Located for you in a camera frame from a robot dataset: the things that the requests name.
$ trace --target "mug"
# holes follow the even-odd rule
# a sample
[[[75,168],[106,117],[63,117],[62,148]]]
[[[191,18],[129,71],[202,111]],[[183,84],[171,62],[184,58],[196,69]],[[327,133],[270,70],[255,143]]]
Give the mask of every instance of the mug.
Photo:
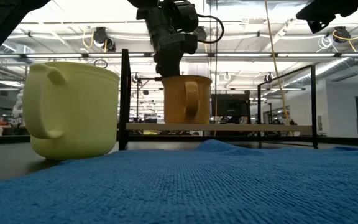
[[[53,160],[102,156],[116,143],[119,76],[73,62],[30,66],[23,115],[32,149]]]
[[[208,124],[211,79],[179,75],[162,80],[166,124]]]

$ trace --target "orange mug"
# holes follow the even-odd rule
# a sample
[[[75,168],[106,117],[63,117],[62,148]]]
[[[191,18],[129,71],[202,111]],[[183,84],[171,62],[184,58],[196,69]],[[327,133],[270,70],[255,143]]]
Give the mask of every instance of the orange mug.
[[[166,124],[208,124],[212,80],[198,75],[179,75],[162,80]]]

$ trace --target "wooden board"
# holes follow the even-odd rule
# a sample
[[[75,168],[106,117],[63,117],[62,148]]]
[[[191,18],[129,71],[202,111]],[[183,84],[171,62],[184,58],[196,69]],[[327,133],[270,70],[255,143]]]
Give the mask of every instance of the wooden board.
[[[127,123],[128,130],[158,131],[311,131],[302,125],[244,125],[244,124],[143,124]]]

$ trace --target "blue cloth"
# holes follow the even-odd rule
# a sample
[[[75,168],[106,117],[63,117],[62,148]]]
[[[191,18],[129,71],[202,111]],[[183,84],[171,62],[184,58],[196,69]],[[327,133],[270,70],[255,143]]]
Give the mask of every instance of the blue cloth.
[[[0,181],[0,223],[358,223],[358,149],[119,151]]]

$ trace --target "ceiling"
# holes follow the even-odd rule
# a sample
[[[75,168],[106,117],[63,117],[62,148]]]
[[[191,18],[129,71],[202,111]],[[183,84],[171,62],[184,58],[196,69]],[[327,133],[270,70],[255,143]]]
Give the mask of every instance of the ceiling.
[[[263,1],[230,1],[231,3],[218,4],[209,7],[206,1],[192,0],[199,14],[212,14],[220,18],[225,25],[224,38],[215,44],[198,44],[197,52],[271,52],[269,27]],[[332,33],[335,26],[346,26],[353,37],[358,36],[358,11],[353,15],[342,18],[338,16],[332,23],[318,34],[312,34],[305,21],[295,19],[295,14],[305,5],[306,1],[269,1],[269,16],[272,35],[280,34],[274,39],[276,52],[352,52],[348,43],[331,45],[330,37],[323,40],[327,32]],[[90,44],[90,35],[98,26],[105,26],[108,34],[113,37],[117,51],[129,49],[129,52],[153,52],[149,42],[146,25],[135,19],[137,9],[126,0],[51,0],[43,8],[28,14],[20,23],[5,44],[14,49],[17,45],[25,45],[33,53],[84,53],[103,52],[103,49]],[[220,31],[216,23],[209,20],[200,20],[206,33],[216,35]],[[108,69],[117,73],[121,71],[119,58],[107,59]],[[278,72],[289,72],[302,66],[315,63],[286,61],[277,62]],[[24,74],[24,67],[4,66],[8,70]],[[217,64],[204,62],[183,61],[180,65],[183,74],[200,73],[200,67],[205,74],[214,80],[216,71],[218,87],[254,87],[264,81],[269,72],[274,73],[274,64],[271,61],[230,61],[218,58]],[[155,64],[151,58],[132,58],[131,71],[138,72],[141,77],[157,77]],[[150,81],[147,88],[161,87],[160,82]],[[153,94],[154,98],[161,98],[162,92]]]

